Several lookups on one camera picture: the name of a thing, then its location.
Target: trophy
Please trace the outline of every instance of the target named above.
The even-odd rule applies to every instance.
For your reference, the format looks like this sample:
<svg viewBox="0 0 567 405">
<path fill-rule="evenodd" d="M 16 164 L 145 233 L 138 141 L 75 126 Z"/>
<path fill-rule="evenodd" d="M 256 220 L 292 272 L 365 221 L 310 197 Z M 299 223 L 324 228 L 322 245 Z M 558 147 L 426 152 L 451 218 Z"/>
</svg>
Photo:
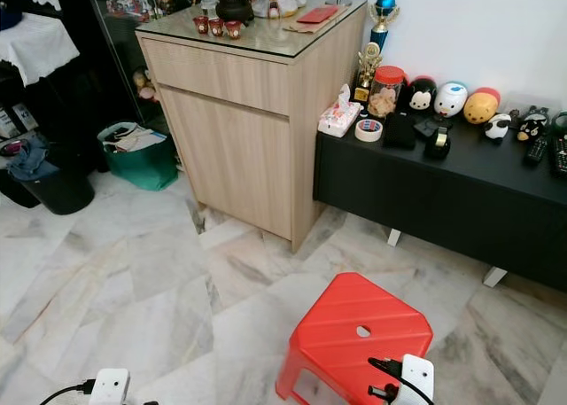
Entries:
<svg viewBox="0 0 567 405">
<path fill-rule="evenodd" d="M 374 73 L 380 62 L 382 62 L 382 57 L 377 43 L 370 42 L 364 48 L 364 53 L 358 52 L 359 70 L 353 98 L 355 101 L 363 105 L 368 102 L 372 79 L 374 79 Z"/>
<path fill-rule="evenodd" d="M 399 12 L 396 0 L 376 0 L 375 4 L 369 4 L 370 17 L 376 22 L 370 33 L 370 41 L 378 43 L 380 49 L 384 48 L 388 36 L 388 24 L 396 19 Z"/>
</svg>

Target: red teacup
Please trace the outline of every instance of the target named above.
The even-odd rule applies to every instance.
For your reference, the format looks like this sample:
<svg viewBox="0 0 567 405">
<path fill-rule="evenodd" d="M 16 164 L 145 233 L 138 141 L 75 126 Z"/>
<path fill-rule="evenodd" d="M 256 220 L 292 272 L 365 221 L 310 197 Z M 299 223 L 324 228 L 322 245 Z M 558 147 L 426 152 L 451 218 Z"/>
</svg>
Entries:
<svg viewBox="0 0 567 405">
<path fill-rule="evenodd" d="M 211 28 L 211 33 L 217 37 L 222 37 L 222 24 L 224 24 L 224 21 L 220 18 L 210 19 L 209 27 Z"/>
<path fill-rule="evenodd" d="M 240 28 L 242 27 L 242 22 L 240 21 L 229 21 L 225 24 L 225 27 L 229 31 L 229 37 L 231 39 L 240 38 Z"/>
<path fill-rule="evenodd" d="M 193 22 L 195 23 L 195 27 L 197 27 L 197 31 L 201 35 L 206 35 L 209 32 L 209 25 L 207 24 L 209 21 L 208 17 L 200 16 L 195 17 Z"/>
</svg>

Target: stool handle hole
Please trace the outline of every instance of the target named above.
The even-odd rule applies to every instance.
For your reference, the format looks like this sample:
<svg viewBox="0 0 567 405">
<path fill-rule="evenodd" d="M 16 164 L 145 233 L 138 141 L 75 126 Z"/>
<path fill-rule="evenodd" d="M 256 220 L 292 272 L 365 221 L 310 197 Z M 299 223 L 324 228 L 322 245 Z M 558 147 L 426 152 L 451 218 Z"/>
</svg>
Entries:
<svg viewBox="0 0 567 405">
<path fill-rule="evenodd" d="M 358 334 L 358 337 L 362 338 L 369 337 L 371 334 L 370 328 L 366 325 L 359 325 L 358 327 L 356 327 L 356 334 Z"/>
</svg>

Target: cabinet leg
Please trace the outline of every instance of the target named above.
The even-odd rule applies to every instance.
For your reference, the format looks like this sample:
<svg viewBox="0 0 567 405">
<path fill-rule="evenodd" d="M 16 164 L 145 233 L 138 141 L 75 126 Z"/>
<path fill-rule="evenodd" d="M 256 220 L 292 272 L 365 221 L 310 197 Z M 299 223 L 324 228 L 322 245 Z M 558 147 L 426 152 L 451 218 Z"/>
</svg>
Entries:
<svg viewBox="0 0 567 405">
<path fill-rule="evenodd" d="M 401 232 L 399 230 L 395 230 L 392 228 L 390 231 L 390 237 L 388 237 L 388 245 L 395 247 L 398 244 L 398 240 L 400 239 Z"/>
<path fill-rule="evenodd" d="M 483 280 L 483 284 L 489 287 L 494 287 L 497 285 L 504 276 L 508 274 L 507 270 L 497 268 L 492 266 L 490 270 L 486 273 L 485 279 Z"/>
</svg>

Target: marble floor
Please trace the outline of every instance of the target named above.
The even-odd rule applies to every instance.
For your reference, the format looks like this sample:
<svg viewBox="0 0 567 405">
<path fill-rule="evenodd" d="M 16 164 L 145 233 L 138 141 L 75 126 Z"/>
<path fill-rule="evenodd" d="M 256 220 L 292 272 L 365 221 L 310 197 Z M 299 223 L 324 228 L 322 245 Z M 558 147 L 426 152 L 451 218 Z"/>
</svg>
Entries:
<svg viewBox="0 0 567 405">
<path fill-rule="evenodd" d="M 327 208 L 296 253 L 198 211 L 184 179 L 148 192 L 94 174 L 93 203 L 56 216 L 0 206 L 0 404 L 38 404 L 104 367 L 131 372 L 128 404 L 284 403 L 287 339 L 328 282 L 358 271 L 423 312 L 439 405 L 567 400 L 567 296 Z M 340 403 L 306 375 L 312 403 Z M 86 404 L 75 393 L 53 404 Z"/>
</svg>

